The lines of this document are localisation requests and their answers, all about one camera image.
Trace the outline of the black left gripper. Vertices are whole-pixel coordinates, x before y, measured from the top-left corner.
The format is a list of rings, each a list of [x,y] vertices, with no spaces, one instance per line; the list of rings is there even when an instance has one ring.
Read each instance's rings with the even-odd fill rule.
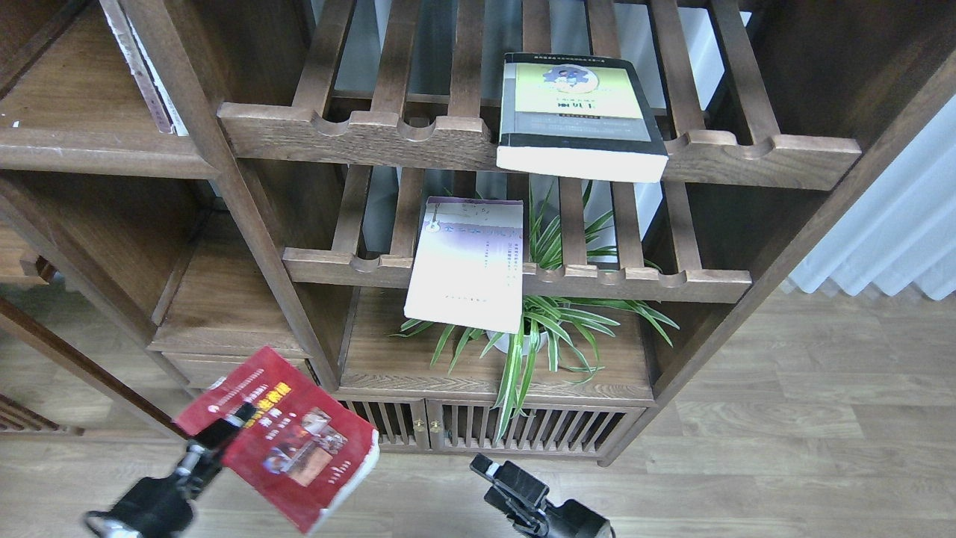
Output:
[[[189,440],[176,471],[164,479],[140,479],[109,511],[85,512],[86,528],[98,537],[180,536],[193,522],[192,501],[221,471],[225,450],[255,411],[243,402],[232,415],[216,419]]]

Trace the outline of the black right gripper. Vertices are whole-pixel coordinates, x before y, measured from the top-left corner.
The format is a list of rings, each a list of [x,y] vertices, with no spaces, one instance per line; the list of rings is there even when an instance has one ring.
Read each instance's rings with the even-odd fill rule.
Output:
[[[478,454],[469,468],[491,483],[484,501],[502,512],[523,537],[617,536],[608,518],[573,498],[553,505],[546,499],[549,487],[511,460],[498,464]]]

